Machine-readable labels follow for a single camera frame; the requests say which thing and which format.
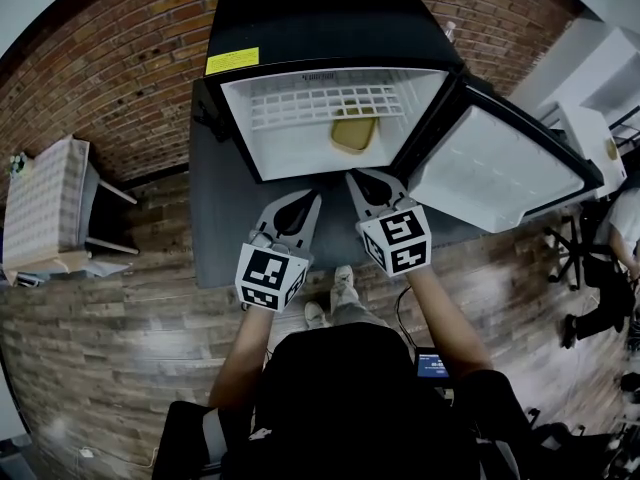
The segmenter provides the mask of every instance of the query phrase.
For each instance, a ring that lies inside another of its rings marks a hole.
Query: shoe
[[[349,265],[338,267],[333,282],[334,284],[345,283],[353,288],[353,269]]]
[[[319,329],[329,327],[324,311],[317,302],[307,302],[304,306],[304,319],[307,321],[309,329]]]
[[[578,330],[576,329],[577,318],[574,315],[567,315],[564,318],[564,333],[562,346],[566,349],[573,348],[576,344]]]

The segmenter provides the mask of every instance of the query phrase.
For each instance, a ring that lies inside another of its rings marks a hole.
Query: white sneaker
[[[349,265],[338,267],[333,278],[334,284],[348,284],[353,288],[353,269]]]
[[[307,321],[309,329],[320,329],[329,327],[327,317],[317,302],[307,302],[304,305],[304,319]]]

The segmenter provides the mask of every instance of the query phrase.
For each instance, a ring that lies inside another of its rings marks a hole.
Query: person's hand
[[[640,277],[640,263],[634,263],[629,269],[629,275],[631,276],[631,280],[635,281]]]

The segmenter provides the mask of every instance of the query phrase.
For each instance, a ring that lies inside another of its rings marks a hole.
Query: red brick wall
[[[581,10],[575,0],[423,1],[457,24],[460,54],[503,94]],[[191,81],[216,3],[98,0],[60,24],[0,87],[0,161],[73,133],[120,181],[187,162]],[[3,197],[6,181],[3,171]]]

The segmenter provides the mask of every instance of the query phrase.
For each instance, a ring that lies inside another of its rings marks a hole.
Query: black mini fridge
[[[420,0],[219,0],[205,84],[259,182],[383,168],[497,232],[602,185],[472,77]]]

